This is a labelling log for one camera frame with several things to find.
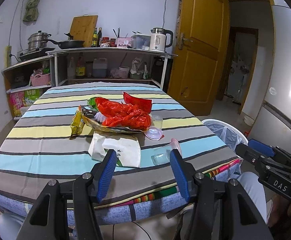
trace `light blue pants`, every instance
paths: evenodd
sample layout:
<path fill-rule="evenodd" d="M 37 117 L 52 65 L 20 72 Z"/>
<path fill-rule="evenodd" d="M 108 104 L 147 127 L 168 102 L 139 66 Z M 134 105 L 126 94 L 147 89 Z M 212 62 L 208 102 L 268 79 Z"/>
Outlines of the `light blue pants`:
<path fill-rule="evenodd" d="M 252 172 L 244 172 L 238 177 L 245 191 L 248 193 L 262 218 L 266 222 L 266 202 L 262 184 L 258 176 Z M 0 236 L 2 240 L 16 240 L 24 220 L 16 215 L 4 213 L 0 215 Z"/>

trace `white bowl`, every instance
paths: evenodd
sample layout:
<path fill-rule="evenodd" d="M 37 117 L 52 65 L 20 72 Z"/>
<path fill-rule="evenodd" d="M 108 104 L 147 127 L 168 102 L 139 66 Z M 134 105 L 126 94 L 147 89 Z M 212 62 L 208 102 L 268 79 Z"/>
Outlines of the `white bowl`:
<path fill-rule="evenodd" d="M 254 120 L 251 118 L 251 117 L 249 117 L 249 116 L 245 116 L 244 117 L 244 122 L 248 125 L 248 126 L 252 126 L 253 125 L 253 123 L 254 123 Z"/>

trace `white paper bag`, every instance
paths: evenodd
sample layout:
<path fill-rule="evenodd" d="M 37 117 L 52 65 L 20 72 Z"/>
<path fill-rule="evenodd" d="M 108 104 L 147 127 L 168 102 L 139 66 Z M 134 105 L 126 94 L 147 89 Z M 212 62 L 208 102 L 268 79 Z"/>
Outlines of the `white paper bag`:
<path fill-rule="evenodd" d="M 141 149 L 135 136 L 95 131 L 88 150 L 91 157 L 102 161 L 109 149 L 117 153 L 117 166 L 140 167 Z"/>

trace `round sticker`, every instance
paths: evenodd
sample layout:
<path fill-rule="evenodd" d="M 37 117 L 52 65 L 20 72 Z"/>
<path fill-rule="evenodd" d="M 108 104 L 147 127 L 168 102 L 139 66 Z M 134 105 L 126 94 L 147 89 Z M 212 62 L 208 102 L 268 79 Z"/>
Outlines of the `round sticker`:
<path fill-rule="evenodd" d="M 269 92 L 271 95 L 275 96 L 277 94 L 277 91 L 275 90 L 275 88 L 269 88 Z"/>

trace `bolt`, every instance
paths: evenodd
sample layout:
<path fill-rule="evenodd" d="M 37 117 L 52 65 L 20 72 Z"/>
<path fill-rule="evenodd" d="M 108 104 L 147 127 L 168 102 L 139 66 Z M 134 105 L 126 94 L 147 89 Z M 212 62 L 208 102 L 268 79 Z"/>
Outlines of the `bolt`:
<path fill-rule="evenodd" d="M 48 182 L 49 186 L 54 186 L 54 185 L 56 185 L 56 183 L 57 183 L 57 181 L 55 179 L 51 179 Z"/>
<path fill-rule="evenodd" d="M 204 174 L 201 173 L 201 172 L 197 172 L 194 176 L 195 176 L 197 179 L 203 179 L 203 178 L 204 178 Z"/>
<path fill-rule="evenodd" d="M 90 179 L 91 178 L 91 173 L 90 172 L 86 172 L 86 173 L 82 174 L 82 178 L 83 179 Z"/>
<path fill-rule="evenodd" d="M 232 186 L 237 186 L 239 184 L 239 182 L 236 180 L 236 179 L 230 179 L 229 180 L 229 183 L 232 185 Z"/>

